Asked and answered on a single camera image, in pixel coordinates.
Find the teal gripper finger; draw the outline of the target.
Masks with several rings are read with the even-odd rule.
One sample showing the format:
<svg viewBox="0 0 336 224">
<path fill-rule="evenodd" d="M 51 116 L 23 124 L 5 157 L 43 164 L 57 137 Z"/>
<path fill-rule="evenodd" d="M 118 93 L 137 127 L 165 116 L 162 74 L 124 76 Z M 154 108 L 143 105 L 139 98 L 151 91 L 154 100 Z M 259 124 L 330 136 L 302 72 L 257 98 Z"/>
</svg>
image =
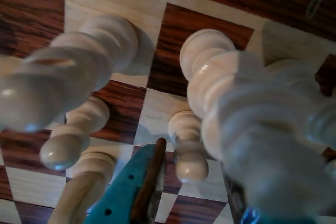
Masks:
<svg viewBox="0 0 336 224">
<path fill-rule="evenodd" d="M 227 179 L 227 193 L 234 223 L 317 223 L 316 219 L 310 217 L 267 217 L 256 208 L 247 207 L 243 189 L 231 179 Z"/>
<path fill-rule="evenodd" d="M 155 223 L 166 172 L 166 139 L 139 148 L 85 223 Z"/>
</svg>

